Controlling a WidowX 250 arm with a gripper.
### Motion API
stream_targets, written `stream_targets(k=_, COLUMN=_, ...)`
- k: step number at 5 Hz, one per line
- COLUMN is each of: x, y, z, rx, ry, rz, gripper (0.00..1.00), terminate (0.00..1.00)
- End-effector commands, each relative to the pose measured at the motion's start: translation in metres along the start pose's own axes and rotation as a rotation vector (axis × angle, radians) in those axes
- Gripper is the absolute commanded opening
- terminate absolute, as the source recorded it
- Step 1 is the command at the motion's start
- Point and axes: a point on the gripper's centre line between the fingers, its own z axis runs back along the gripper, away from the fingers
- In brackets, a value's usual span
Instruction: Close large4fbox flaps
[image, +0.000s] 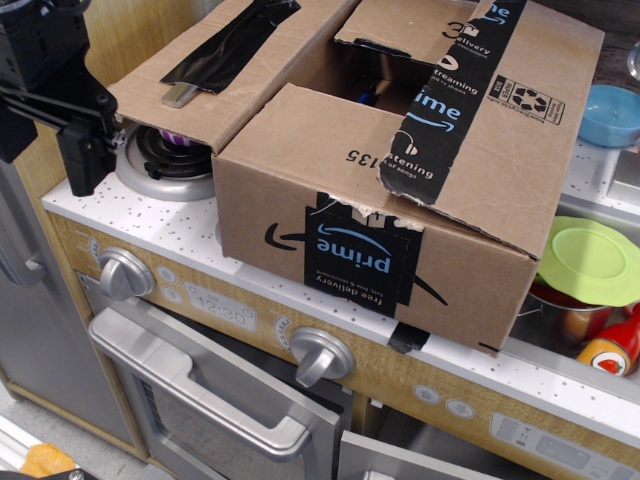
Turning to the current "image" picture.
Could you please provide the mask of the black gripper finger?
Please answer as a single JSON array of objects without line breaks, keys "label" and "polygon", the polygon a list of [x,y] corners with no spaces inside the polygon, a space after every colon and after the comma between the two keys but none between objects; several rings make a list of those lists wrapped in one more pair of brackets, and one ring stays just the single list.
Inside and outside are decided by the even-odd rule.
[{"label": "black gripper finger", "polygon": [[116,154],[109,143],[86,121],[71,121],[56,137],[72,194],[93,195],[95,188],[116,168]]}]

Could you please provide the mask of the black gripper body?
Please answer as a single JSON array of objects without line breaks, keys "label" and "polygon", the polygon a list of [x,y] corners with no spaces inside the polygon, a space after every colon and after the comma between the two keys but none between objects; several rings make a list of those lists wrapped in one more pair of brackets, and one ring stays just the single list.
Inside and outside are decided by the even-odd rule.
[{"label": "black gripper body", "polygon": [[1,160],[13,162],[37,137],[35,124],[63,131],[88,123],[94,162],[115,161],[116,100],[85,64],[89,1],[1,3]]}]

